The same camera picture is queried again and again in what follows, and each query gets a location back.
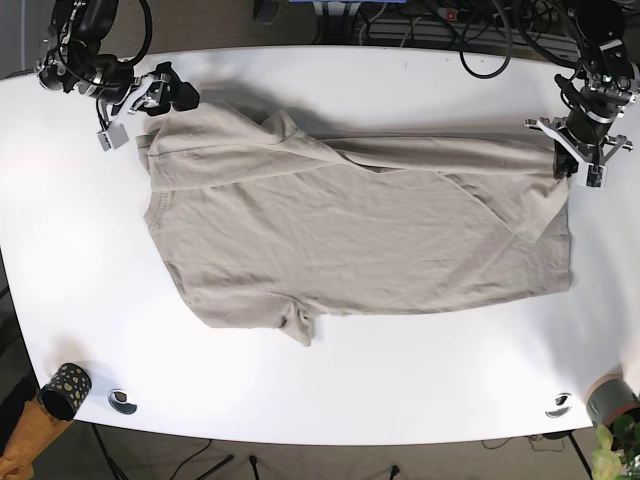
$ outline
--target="wire bundle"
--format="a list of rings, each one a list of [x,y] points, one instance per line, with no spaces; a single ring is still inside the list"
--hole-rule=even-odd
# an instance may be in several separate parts
[[[506,70],[506,68],[509,65],[509,62],[511,61],[511,58],[513,56],[513,47],[514,45],[522,45],[522,46],[526,46],[528,45],[529,47],[531,47],[534,51],[536,51],[537,53],[539,53],[540,55],[542,55],[544,58],[546,58],[547,60],[563,66],[563,67],[567,67],[567,68],[571,68],[572,70],[576,70],[578,65],[576,64],[576,62],[572,62],[570,60],[566,60],[566,59],[562,59],[560,57],[557,57],[556,55],[554,55],[553,53],[549,52],[548,50],[546,50],[545,48],[543,48],[542,46],[540,46],[538,44],[538,40],[540,39],[540,36],[542,35],[543,31],[538,31],[538,35],[536,37],[536,39],[532,39],[531,36],[528,34],[527,32],[527,28],[525,25],[523,25],[522,22],[522,18],[525,18],[526,15],[525,13],[528,13],[528,17],[526,18],[531,18],[533,20],[536,19],[541,19],[544,18],[545,20],[545,30],[546,32],[549,31],[549,29],[552,27],[553,25],[553,12],[557,11],[559,15],[561,16],[565,16],[568,18],[567,13],[558,5],[556,5],[555,3],[553,3],[552,0],[507,0],[509,2],[509,6],[512,8],[512,17],[510,18],[509,14],[506,11],[505,8],[505,4],[503,3],[503,1],[505,0],[484,0],[484,1],[473,1],[473,0],[436,0],[436,3],[443,8],[455,8],[458,11],[467,11],[469,12],[471,15],[468,18],[468,20],[464,23],[464,28],[462,30],[462,32],[458,32],[458,30],[456,30],[456,28],[453,26],[453,24],[443,18],[429,3],[428,0],[418,0],[419,3],[422,5],[422,7],[424,8],[424,12],[422,13],[418,13],[418,14],[408,14],[405,13],[403,8],[407,7],[409,4],[405,4],[405,5],[395,5],[395,13],[399,14],[400,16],[402,16],[403,18],[407,18],[409,20],[409,28],[407,29],[407,32],[405,33],[404,37],[402,38],[402,41],[400,43],[401,47],[406,46],[406,44],[408,43],[408,40],[411,38],[413,40],[414,38],[414,28],[415,26],[422,21],[423,19],[429,19],[435,22],[440,23],[441,25],[443,25],[445,28],[447,28],[447,30],[450,32],[451,34],[451,40],[449,42],[449,44],[446,46],[446,49],[451,49],[451,48],[455,48],[460,55],[460,61],[462,63],[462,66],[464,67],[464,69],[472,76],[476,77],[476,78],[480,78],[480,79],[490,79],[490,78],[495,78],[498,75],[500,75],[502,72],[504,72]],[[539,9],[538,5],[539,4],[543,4],[546,6],[545,9]],[[482,16],[486,15],[488,13],[488,11],[490,9],[494,9],[495,11],[497,11],[497,14],[499,16],[499,18],[502,21],[502,27],[500,27],[497,23],[494,23],[493,26],[495,27],[496,31],[505,38],[506,40],[506,54],[505,54],[505,59],[504,62],[502,63],[502,65],[495,71],[489,74],[480,74],[477,73],[475,71],[473,71],[469,65],[466,62],[465,59],[465,53],[466,52],[473,52],[473,48],[471,47],[470,43],[481,37],[482,34],[484,34],[484,32],[487,31],[487,29],[489,28],[489,26],[491,25],[491,23],[487,23],[481,30],[479,33],[477,33],[474,37],[472,38],[467,38],[467,33],[469,32],[469,29],[471,28],[472,25],[474,25],[475,23],[477,23],[477,21],[479,19],[482,18]],[[378,9],[378,11],[372,16],[372,17],[368,17],[363,11],[359,11],[358,13],[361,15],[361,17],[363,18],[363,25],[360,28],[359,31],[359,35],[358,35],[358,39],[359,39],[359,44],[363,45],[364,44],[364,37],[366,35],[367,38],[369,38],[369,32],[371,29],[371,26],[373,25],[374,22],[376,22],[387,10],[387,4],[383,4],[382,7],[380,7]],[[512,23],[512,19],[515,19],[515,25],[511,25]],[[569,29],[570,29],[570,34],[572,34],[572,36],[574,38],[577,38],[577,42],[578,42],[578,48],[582,51],[582,47],[583,45],[581,45],[582,40],[581,40],[581,36],[577,34],[577,32],[571,31],[571,29],[575,30],[575,26],[573,25],[573,22],[566,22],[569,24]],[[512,27],[517,29],[518,33],[520,34],[520,36],[523,38],[523,40],[526,42],[525,44],[522,43],[518,43],[516,41],[514,41],[513,39],[513,34],[512,34]]]

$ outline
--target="plant leaf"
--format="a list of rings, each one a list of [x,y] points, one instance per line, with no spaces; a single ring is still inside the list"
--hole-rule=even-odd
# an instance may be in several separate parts
[[[620,475],[622,463],[611,450],[598,449],[592,454],[593,480],[615,480]]]
[[[631,415],[620,415],[613,421],[613,434],[620,440],[629,435],[635,428],[636,421]]]
[[[611,450],[613,445],[613,435],[607,427],[602,424],[596,425],[596,438],[598,439],[600,448],[603,450]]]

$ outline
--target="t-shirt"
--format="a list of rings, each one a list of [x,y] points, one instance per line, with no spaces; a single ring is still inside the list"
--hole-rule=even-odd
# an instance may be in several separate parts
[[[318,140],[285,112],[256,123],[223,103],[168,115],[139,146],[149,231],[212,327],[309,345],[323,313],[446,312],[569,286],[568,184],[551,148],[495,134]]]

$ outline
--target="metal bracket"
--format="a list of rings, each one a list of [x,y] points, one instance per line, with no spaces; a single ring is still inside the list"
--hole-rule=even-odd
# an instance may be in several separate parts
[[[615,138],[607,135],[604,139],[603,145],[609,145],[613,148],[601,155],[602,163],[594,164],[590,158],[583,155],[576,145],[567,138],[562,132],[566,129],[566,118],[554,118],[553,122],[548,118],[540,118],[538,120],[525,120],[525,127],[533,130],[542,131],[548,137],[554,139],[578,162],[578,172],[576,173],[576,182],[578,185],[592,188],[604,188],[607,179],[607,167],[604,165],[607,163],[613,155],[624,148],[625,150],[633,150],[633,143],[627,140],[624,135],[618,135]],[[602,145],[598,146],[601,153],[603,152]]]

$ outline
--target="floor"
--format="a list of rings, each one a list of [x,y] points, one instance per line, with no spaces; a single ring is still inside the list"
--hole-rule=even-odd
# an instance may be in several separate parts
[[[154,13],[152,53],[310,44],[316,35],[315,15],[309,4],[285,3],[274,24],[266,27],[252,22],[252,0],[149,0],[149,3]],[[120,2],[116,23],[103,51],[133,55],[142,42],[142,32],[137,2]],[[0,302],[0,318],[6,324],[13,321],[13,315],[7,297]],[[0,359],[0,398],[28,370],[28,355],[18,339]],[[203,439],[108,427],[101,427],[101,432],[109,452],[131,480],[167,480],[183,459],[207,443]],[[578,431],[576,438],[590,457],[589,452],[595,447],[593,432]],[[210,478],[253,479],[248,463],[252,454],[259,458],[263,480],[386,480],[393,464],[401,468],[398,480],[587,478],[568,441],[537,440],[515,438],[501,447],[499,440],[484,445],[471,442],[404,447],[308,447],[214,441],[207,451],[180,470],[176,480],[196,478],[227,454],[233,454],[235,459]],[[81,422],[74,423],[36,460],[35,469],[36,479],[113,478],[90,426]]]

